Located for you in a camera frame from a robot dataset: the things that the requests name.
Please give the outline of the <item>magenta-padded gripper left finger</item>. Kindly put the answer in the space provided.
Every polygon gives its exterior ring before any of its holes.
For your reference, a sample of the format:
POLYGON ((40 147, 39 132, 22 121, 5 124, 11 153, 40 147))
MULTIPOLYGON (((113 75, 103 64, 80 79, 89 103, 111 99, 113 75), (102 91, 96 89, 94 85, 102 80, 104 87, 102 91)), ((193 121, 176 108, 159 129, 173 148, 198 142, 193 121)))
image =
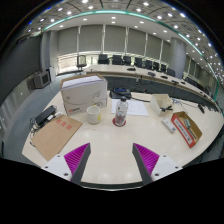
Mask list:
POLYGON ((56 154, 42 169, 80 185, 90 153, 91 147, 90 144, 87 143, 65 155, 56 154))

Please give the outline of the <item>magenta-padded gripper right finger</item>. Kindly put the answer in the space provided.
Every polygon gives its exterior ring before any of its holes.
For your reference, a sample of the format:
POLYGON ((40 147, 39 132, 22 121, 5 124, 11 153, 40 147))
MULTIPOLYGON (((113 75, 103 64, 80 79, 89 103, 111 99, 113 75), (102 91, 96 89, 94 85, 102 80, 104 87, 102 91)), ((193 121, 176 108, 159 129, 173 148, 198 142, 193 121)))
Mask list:
POLYGON ((182 169, 182 167, 176 164, 168 155, 159 155, 137 143, 133 144, 132 153, 135 157, 144 185, 182 169))

